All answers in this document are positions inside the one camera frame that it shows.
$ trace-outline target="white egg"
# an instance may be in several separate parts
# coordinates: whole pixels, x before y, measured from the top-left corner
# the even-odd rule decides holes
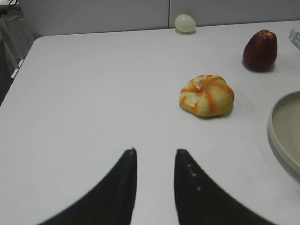
[[[195,30],[196,22],[189,15],[181,14],[175,19],[175,27],[180,32],[188,33]]]

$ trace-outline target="white table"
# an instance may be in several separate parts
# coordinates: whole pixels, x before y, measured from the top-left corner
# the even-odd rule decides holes
[[[300,89],[300,52],[287,39],[300,21],[48,36],[35,41],[0,107],[0,224],[34,225],[71,205],[138,151],[132,225],[178,224],[173,167],[187,149],[229,194],[281,225],[300,221],[300,184],[267,139],[273,104]],[[254,33],[278,38],[275,69],[241,63]],[[180,89],[221,75],[235,93],[227,117],[179,108]]]

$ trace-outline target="red apple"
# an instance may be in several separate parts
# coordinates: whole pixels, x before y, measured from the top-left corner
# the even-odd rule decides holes
[[[261,30],[249,40],[243,53],[247,68],[263,72],[268,71],[277,58],[277,38],[269,30]]]

